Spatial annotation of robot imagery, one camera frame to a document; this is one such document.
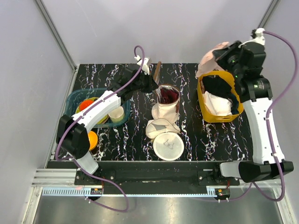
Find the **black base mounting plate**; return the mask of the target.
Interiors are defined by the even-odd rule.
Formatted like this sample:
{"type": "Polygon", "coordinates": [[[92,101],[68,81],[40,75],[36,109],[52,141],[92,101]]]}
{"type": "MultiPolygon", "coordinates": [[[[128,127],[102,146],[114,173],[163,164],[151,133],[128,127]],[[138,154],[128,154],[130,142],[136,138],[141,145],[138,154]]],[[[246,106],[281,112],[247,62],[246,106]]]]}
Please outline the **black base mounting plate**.
{"type": "Polygon", "coordinates": [[[207,186],[238,186],[220,176],[213,161],[103,161],[95,176],[118,184],[127,195],[204,194],[207,186]]]}

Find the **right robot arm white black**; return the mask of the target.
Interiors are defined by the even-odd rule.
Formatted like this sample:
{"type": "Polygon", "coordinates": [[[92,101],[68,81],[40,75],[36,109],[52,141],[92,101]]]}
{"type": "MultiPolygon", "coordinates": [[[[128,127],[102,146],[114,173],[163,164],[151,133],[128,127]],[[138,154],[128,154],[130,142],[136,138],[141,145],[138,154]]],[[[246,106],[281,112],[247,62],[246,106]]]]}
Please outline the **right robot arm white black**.
{"type": "Polygon", "coordinates": [[[286,161],[279,146],[273,114],[272,90],[268,79],[261,75],[266,58],[265,47],[256,42],[240,43],[213,51],[216,63],[232,74],[235,91],[240,98],[251,132],[253,159],[220,164],[212,173],[213,182],[223,185],[229,177],[244,182],[278,179],[294,170],[291,161],[286,161]]]}

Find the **cream laundry bag brown trim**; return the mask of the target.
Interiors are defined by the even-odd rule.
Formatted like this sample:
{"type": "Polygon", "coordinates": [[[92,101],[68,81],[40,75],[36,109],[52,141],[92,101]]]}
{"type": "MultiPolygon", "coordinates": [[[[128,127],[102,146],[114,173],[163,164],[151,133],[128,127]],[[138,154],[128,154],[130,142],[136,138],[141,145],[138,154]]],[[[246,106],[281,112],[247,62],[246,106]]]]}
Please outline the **cream laundry bag brown trim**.
{"type": "Polygon", "coordinates": [[[152,118],[176,123],[179,119],[180,90],[171,84],[160,84],[155,93],[157,102],[151,109],[152,118]]]}

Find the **aluminium frame post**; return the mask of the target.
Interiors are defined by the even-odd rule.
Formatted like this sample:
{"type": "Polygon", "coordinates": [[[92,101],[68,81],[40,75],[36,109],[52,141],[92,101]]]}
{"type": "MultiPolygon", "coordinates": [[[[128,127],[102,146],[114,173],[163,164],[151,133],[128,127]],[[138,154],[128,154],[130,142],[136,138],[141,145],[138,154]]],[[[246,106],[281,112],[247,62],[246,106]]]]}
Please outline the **aluminium frame post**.
{"type": "Polygon", "coordinates": [[[271,0],[270,4],[268,5],[265,13],[263,14],[257,28],[265,28],[270,18],[273,16],[274,12],[276,11],[278,5],[280,4],[281,0],[271,0]]]}
{"type": "Polygon", "coordinates": [[[47,27],[49,28],[54,40],[56,41],[61,53],[63,54],[65,60],[68,63],[69,67],[71,68],[72,71],[75,71],[77,68],[77,65],[75,64],[69,51],[67,50],[66,45],[64,44],[44,2],[42,0],[33,0],[33,2],[35,3],[39,12],[41,13],[47,27]]]}

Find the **aluminium front rail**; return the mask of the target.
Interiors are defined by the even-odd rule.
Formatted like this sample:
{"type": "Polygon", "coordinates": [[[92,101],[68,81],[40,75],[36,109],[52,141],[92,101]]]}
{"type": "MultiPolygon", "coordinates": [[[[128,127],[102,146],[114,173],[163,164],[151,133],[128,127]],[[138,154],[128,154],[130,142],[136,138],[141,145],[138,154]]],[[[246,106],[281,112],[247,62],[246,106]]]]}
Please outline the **aluminium front rail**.
{"type": "MultiPolygon", "coordinates": [[[[74,182],[77,179],[76,169],[38,169],[35,173],[34,179],[32,181],[33,187],[74,187],[74,182]]],[[[245,183],[241,180],[237,181],[236,184],[230,181],[230,188],[246,188],[249,183],[245,183]]],[[[162,183],[162,181],[141,181],[142,183],[162,183]]],[[[272,188],[280,189],[281,183],[278,180],[271,180],[265,182],[257,183],[260,188],[272,188]]],[[[216,184],[204,184],[211,188],[221,188],[222,185],[218,187],[216,184]]]]}

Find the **orange bowl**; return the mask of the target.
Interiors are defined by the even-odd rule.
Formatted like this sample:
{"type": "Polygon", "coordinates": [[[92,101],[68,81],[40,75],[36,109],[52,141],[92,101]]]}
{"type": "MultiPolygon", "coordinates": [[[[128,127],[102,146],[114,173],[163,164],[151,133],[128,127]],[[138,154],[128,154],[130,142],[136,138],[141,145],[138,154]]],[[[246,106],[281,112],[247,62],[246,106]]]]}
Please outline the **orange bowl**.
{"type": "Polygon", "coordinates": [[[94,131],[90,131],[88,133],[88,138],[89,138],[89,142],[90,142],[89,150],[92,151],[93,149],[96,148],[96,146],[98,144],[98,136],[94,131]]]}

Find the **yellow plastic bin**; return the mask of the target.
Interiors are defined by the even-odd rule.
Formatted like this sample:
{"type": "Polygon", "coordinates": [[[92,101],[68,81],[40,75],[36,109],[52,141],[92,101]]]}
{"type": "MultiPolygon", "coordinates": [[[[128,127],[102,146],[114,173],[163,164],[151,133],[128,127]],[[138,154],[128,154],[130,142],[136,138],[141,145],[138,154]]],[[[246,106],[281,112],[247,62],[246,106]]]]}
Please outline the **yellow plastic bin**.
{"type": "Polygon", "coordinates": [[[234,119],[236,119],[242,112],[243,112],[243,105],[240,102],[240,98],[238,96],[238,94],[235,91],[235,81],[233,76],[227,72],[227,71],[219,71],[219,70],[215,70],[215,71],[211,71],[207,74],[201,75],[198,78],[198,86],[197,86],[197,92],[198,92],[198,99],[199,99],[199,105],[200,105],[200,110],[203,116],[204,121],[208,122],[208,123],[221,123],[221,122],[231,122],[234,119]],[[212,115],[211,113],[209,113],[205,107],[204,104],[204,99],[203,99],[203,94],[205,93],[205,89],[202,83],[202,78],[205,76],[212,76],[212,75],[218,75],[220,76],[222,79],[224,79],[231,87],[232,87],[232,93],[236,95],[237,100],[239,101],[239,114],[235,114],[235,115],[228,115],[228,116],[215,116],[212,115]]]}

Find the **white cloth in bin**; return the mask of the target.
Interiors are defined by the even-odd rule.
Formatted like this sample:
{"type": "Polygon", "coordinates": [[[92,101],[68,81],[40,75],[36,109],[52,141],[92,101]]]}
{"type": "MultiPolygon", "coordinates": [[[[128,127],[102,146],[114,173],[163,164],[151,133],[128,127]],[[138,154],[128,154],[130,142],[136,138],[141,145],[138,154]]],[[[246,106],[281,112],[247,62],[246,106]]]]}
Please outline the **white cloth in bin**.
{"type": "Polygon", "coordinates": [[[204,104],[209,113],[215,116],[232,115],[231,102],[228,99],[215,96],[208,91],[203,94],[204,104]]]}

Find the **teal transparent plastic container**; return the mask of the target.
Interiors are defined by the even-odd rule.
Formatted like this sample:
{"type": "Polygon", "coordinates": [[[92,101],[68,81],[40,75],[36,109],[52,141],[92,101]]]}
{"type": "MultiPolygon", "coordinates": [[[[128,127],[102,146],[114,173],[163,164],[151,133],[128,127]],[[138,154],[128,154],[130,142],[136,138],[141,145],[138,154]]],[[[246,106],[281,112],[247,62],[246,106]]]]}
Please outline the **teal transparent plastic container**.
{"type": "MultiPolygon", "coordinates": [[[[94,89],[81,89],[72,92],[67,100],[64,110],[64,114],[72,116],[78,112],[79,105],[86,99],[99,98],[106,91],[106,88],[94,88],[94,89]]],[[[97,123],[93,128],[111,128],[123,125],[130,116],[130,101],[127,101],[122,105],[124,109],[124,118],[116,123],[113,123],[110,118],[105,123],[97,123]]]]}

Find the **black garment in bin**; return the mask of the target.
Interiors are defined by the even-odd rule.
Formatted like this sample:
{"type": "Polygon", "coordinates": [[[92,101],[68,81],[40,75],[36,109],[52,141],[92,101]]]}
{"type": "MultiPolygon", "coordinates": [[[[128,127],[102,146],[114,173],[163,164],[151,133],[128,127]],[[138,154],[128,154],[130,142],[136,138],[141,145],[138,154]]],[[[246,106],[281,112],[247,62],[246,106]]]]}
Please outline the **black garment in bin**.
{"type": "Polygon", "coordinates": [[[205,91],[211,95],[228,100],[231,103],[231,112],[233,115],[239,114],[239,101],[235,94],[232,93],[232,87],[220,76],[212,75],[202,78],[205,91]]]}

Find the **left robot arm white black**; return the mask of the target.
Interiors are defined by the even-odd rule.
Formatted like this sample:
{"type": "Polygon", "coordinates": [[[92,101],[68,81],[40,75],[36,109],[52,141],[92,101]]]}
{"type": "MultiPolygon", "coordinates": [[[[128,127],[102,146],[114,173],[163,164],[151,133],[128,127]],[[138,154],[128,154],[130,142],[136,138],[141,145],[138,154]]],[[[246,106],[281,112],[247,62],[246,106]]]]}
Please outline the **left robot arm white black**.
{"type": "Polygon", "coordinates": [[[136,64],[128,65],[123,74],[114,80],[107,90],[90,106],[72,116],[63,115],[56,135],[57,150],[63,149],[85,171],[85,180],[97,184],[101,173],[97,162],[89,152],[88,133],[106,115],[141,91],[152,93],[158,88],[151,72],[145,72],[136,64]]]}

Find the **cream paper cup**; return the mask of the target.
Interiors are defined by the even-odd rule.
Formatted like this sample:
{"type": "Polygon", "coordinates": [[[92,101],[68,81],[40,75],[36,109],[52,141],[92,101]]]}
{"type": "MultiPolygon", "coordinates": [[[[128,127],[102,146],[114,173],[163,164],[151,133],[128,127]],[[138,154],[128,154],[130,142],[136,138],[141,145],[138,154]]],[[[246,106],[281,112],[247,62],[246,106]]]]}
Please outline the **cream paper cup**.
{"type": "Polygon", "coordinates": [[[112,110],[109,114],[108,114],[110,120],[113,123],[118,123],[120,121],[123,120],[124,118],[124,109],[122,106],[119,106],[118,108],[112,110]]]}

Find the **aluminium frame post right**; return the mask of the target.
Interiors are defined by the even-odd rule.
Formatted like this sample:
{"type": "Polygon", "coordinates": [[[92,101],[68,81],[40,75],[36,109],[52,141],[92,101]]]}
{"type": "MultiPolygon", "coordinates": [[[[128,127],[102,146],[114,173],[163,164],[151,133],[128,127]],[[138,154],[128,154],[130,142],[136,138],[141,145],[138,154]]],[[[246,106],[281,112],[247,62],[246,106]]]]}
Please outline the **aluminium frame post right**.
{"type": "Polygon", "coordinates": [[[268,5],[265,13],[263,14],[257,28],[265,28],[270,18],[273,16],[274,12],[276,11],[278,5],[280,4],[281,0],[271,0],[270,4],[268,5]]]}

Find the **aluminium frame post left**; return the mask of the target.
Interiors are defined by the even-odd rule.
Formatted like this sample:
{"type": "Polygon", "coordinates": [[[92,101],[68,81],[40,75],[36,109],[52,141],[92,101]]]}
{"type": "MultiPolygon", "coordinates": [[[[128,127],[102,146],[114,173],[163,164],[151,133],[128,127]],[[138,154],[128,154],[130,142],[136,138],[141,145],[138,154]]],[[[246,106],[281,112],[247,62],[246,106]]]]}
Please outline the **aluminium frame post left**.
{"type": "Polygon", "coordinates": [[[56,41],[61,53],[63,54],[65,60],[68,63],[69,67],[71,68],[72,71],[75,71],[77,68],[77,65],[75,64],[69,51],[67,50],[66,45],[64,44],[44,2],[42,0],[33,0],[33,2],[35,3],[39,12],[41,13],[47,27],[49,28],[54,40],[56,41]]]}

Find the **white mesh laundry bag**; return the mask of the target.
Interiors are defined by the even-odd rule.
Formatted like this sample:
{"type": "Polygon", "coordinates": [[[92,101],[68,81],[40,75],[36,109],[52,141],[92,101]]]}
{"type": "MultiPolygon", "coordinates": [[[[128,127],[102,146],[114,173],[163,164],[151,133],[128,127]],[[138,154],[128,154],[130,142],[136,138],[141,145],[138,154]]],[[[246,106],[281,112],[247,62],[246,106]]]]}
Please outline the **white mesh laundry bag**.
{"type": "Polygon", "coordinates": [[[155,154],[164,161],[177,160],[183,154],[185,146],[179,133],[180,128],[166,119],[149,120],[145,129],[155,154]]]}

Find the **dark maroon bra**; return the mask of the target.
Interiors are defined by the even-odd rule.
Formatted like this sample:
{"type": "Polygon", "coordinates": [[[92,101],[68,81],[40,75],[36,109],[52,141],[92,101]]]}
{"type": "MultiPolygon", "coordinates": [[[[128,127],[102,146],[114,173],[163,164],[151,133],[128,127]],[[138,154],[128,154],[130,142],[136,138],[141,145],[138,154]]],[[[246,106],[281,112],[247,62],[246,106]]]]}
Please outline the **dark maroon bra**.
{"type": "Polygon", "coordinates": [[[179,97],[179,93],[176,90],[173,90],[173,89],[162,88],[160,90],[160,92],[161,92],[161,96],[159,98],[159,102],[161,104],[174,103],[179,97]]]}

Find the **yellow-green plate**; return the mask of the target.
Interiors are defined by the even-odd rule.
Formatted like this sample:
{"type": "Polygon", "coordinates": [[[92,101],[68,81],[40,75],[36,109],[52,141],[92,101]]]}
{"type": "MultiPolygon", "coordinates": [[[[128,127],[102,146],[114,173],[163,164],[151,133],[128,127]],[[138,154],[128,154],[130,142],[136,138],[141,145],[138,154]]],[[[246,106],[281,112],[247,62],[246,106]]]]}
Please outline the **yellow-green plate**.
{"type": "MultiPolygon", "coordinates": [[[[98,99],[98,97],[92,97],[92,98],[87,98],[87,99],[91,99],[91,100],[93,100],[95,102],[98,99]]],[[[99,124],[104,124],[105,122],[107,122],[107,120],[108,120],[108,115],[105,115],[97,124],[98,125],[99,124]]]]}

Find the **orange translucent cup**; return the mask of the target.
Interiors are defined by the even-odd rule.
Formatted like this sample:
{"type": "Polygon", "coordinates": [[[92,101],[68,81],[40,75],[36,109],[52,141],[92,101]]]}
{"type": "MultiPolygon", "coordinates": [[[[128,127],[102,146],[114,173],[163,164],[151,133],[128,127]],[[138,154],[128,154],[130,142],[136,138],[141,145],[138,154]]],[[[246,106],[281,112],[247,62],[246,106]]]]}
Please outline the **orange translucent cup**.
{"type": "Polygon", "coordinates": [[[91,100],[91,99],[86,99],[86,100],[84,100],[83,102],[81,102],[80,103],[80,105],[79,105],[79,111],[81,112],[81,111],[83,111],[84,109],[86,109],[87,107],[89,107],[91,104],[93,104],[94,103],[94,101],[93,100],[91,100]]]}

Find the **pale pink bra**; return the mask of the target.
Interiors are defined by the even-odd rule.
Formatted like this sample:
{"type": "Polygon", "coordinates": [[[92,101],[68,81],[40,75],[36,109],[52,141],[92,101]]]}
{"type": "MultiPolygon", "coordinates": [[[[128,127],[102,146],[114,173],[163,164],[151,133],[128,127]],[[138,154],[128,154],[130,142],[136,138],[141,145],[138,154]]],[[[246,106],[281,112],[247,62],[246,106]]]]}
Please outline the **pale pink bra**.
{"type": "Polygon", "coordinates": [[[229,46],[229,42],[222,42],[217,44],[213,49],[207,52],[200,63],[198,64],[198,70],[196,72],[195,77],[199,78],[201,75],[207,74],[213,70],[223,71],[223,68],[220,67],[215,61],[215,57],[213,55],[214,50],[224,49],[229,46]]]}

